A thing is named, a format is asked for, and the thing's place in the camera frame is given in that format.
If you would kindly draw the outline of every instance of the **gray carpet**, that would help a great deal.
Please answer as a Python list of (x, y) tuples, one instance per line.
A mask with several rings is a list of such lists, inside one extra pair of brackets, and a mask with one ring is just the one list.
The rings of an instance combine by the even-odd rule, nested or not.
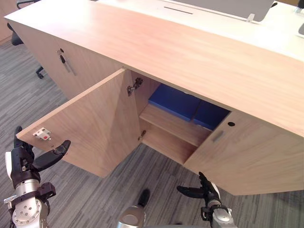
[[(0, 198), (13, 194), (5, 170), (4, 152), (12, 149), (14, 128), (28, 126), (66, 101), (44, 72), (39, 79), (39, 63), (24, 45), (0, 46)], [(114, 228), (120, 212), (137, 201), (140, 192), (152, 192), (146, 208), (146, 224), (200, 225), (199, 199), (176, 191), (177, 185), (199, 186), (198, 177), (176, 162), (145, 145), (140, 145), (105, 179), (60, 161), (43, 171), (43, 182), (55, 185), (57, 195), (50, 199), (48, 217), (52, 228)], [(220, 190), (222, 201), (232, 208), (239, 228), (304, 227), (304, 191), (232, 196)], [(0, 207), (0, 227), (8, 226), (9, 214)]]

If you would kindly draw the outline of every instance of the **cabinet handle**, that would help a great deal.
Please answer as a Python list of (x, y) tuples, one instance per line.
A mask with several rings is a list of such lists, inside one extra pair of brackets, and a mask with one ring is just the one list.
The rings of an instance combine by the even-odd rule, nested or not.
[(220, 131), (220, 132), (218, 133), (218, 135), (217, 135), (214, 139), (212, 139), (212, 141), (213, 141), (214, 143), (216, 143), (218, 140), (220, 140), (220, 138), (221, 138), (224, 134), (225, 134), (224, 131)]
[(67, 70), (68, 73), (73, 73), (73, 75), (76, 76), (75, 71), (73, 70), (73, 68), (71, 67), (71, 65), (69, 64), (68, 60), (63, 56), (63, 51), (62, 49), (57, 51), (57, 54), (59, 55), (60, 61), (62, 62), (63, 66), (65, 67), (65, 69)]

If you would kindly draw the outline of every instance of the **cabinet door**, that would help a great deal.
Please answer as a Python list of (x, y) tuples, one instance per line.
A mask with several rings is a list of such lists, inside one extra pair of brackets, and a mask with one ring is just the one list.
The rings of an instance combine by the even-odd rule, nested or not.
[(234, 195), (302, 190), (304, 139), (232, 112), (184, 166)]
[[(36, 121), (17, 137), (45, 151), (70, 140), (64, 160), (104, 177), (139, 144), (139, 120), (131, 72), (120, 69)], [(33, 134), (45, 128), (51, 140)]]
[[(36, 29), (10, 22), (27, 48), (67, 98), (72, 98), (122, 67), (121, 63)], [(58, 51), (66, 63), (63, 64)]]

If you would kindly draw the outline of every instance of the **chair leg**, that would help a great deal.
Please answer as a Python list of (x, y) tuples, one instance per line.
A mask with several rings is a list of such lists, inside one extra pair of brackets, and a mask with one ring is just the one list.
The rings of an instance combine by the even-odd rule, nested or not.
[(40, 79), (43, 78), (43, 75), (40, 73), (42, 70), (43, 70), (43, 67), (40, 67), (38, 70), (36, 70), (36, 74)]

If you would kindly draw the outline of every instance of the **cabinet top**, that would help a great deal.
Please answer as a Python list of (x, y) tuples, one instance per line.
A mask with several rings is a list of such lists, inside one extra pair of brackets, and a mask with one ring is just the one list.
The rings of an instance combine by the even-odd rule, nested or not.
[(6, 18), (304, 136), (303, 59), (88, 0), (44, 0)]

